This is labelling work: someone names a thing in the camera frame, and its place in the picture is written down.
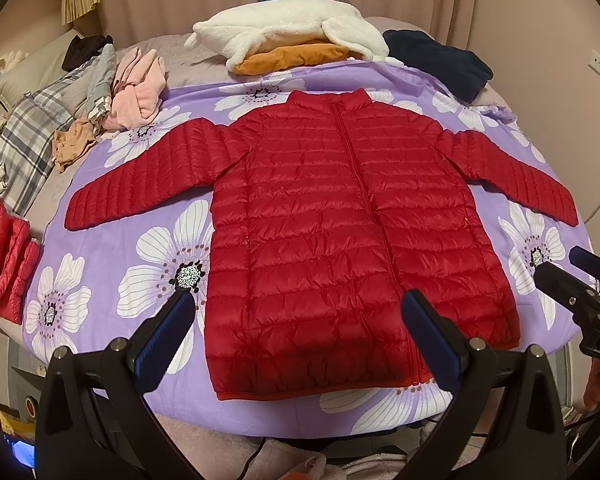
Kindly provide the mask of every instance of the bed sheet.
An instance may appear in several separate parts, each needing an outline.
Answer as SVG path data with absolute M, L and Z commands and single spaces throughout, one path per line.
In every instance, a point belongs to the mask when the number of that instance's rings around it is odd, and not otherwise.
M 345 92 L 362 87 L 372 99 L 432 116 L 454 132 L 480 130 L 512 156 L 555 177 L 508 109 L 460 104 L 439 81 L 413 68 L 346 61 L 241 81 L 170 89 L 152 124 L 115 134 L 91 150 L 46 230 L 42 259 L 26 298 L 24 342 L 43 361 L 61 344 L 93 351 L 117 336 L 130 336 L 170 295 L 170 275 L 178 264 L 208 250 L 213 230 L 210 189 L 190 190 L 150 212 L 86 231 L 69 232 L 63 226 L 76 190 L 138 156 L 190 118 L 229 124 L 257 106 L 284 102 L 295 89 Z M 584 225 L 571 228 L 534 214 L 477 184 L 470 189 L 516 297 L 520 347 L 533 342 L 554 352 L 573 337 L 576 326 L 567 310 L 535 289 L 531 270 L 540 260 L 551 260 L 593 283 L 567 259 L 574 245 L 590 246 Z M 450 402 L 450 395 L 433 381 L 275 402 L 219 401 L 204 355 L 205 293 L 206 282 L 196 294 L 196 323 L 160 387 L 146 396 L 157 413 L 227 433 L 321 438 L 387 430 L 439 413 Z

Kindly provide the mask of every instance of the jacket collar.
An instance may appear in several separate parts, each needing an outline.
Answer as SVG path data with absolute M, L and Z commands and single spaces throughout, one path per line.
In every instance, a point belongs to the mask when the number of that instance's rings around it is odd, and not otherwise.
M 330 111 L 334 104 L 337 105 L 340 110 L 349 112 L 369 106 L 372 102 L 369 94 L 362 88 L 359 88 L 355 92 L 344 94 L 307 94 L 305 92 L 294 90 L 287 100 L 287 103 L 298 105 L 302 108 L 310 108 L 319 112 Z

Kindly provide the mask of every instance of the jacket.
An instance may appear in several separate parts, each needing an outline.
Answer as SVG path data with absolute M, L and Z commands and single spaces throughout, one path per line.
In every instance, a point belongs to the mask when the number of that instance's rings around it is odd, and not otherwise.
M 431 375 L 400 319 L 419 288 L 467 336 L 520 338 L 466 180 L 576 225 L 570 193 L 476 131 L 349 94 L 292 92 L 230 126 L 195 119 L 71 198 L 70 230 L 214 184 L 205 317 L 219 399 L 284 399 Z
M 11 216 L 0 199 L 0 316 L 22 324 L 22 303 L 40 255 L 29 222 Z

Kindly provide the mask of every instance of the black garment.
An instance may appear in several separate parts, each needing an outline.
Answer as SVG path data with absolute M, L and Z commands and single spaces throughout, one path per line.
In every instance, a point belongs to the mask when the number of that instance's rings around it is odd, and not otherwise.
M 493 72 L 470 50 L 446 46 L 420 30 L 387 30 L 389 56 L 429 73 L 466 103 L 474 102 Z
M 66 55 L 62 62 L 62 70 L 70 72 L 74 68 L 78 68 L 85 61 L 90 60 L 93 56 L 97 56 L 102 47 L 107 43 L 113 43 L 111 36 L 107 36 L 106 38 L 101 34 L 89 36 L 88 38 L 75 36 L 66 50 Z

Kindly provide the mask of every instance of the metal screw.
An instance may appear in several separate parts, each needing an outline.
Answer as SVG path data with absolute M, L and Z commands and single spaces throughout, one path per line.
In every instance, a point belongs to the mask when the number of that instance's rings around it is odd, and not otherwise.
M 544 350 L 542 350 L 542 348 L 540 348 L 538 345 L 531 345 L 529 347 L 529 351 L 535 357 L 542 357 L 544 355 Z
M 115 338 L 110 344 L 109 348 L 111 348 L 114 352 L 120 352 L 126 346 L 126 339 L 123 337 Z
M 479 337 L 472 337 L 471 339 L 469 339 L 469 346 L 475 351 L 479 352 L 487 348 L 487 343 L 484 342 L 484 339 L 480 339 Z
M 54 357 L 56 359 L 62 359 L 66 355 L 66 353 L 67 353 L 68 350 L 69 349 L 66 346 L 58 347 L 54 351 Z

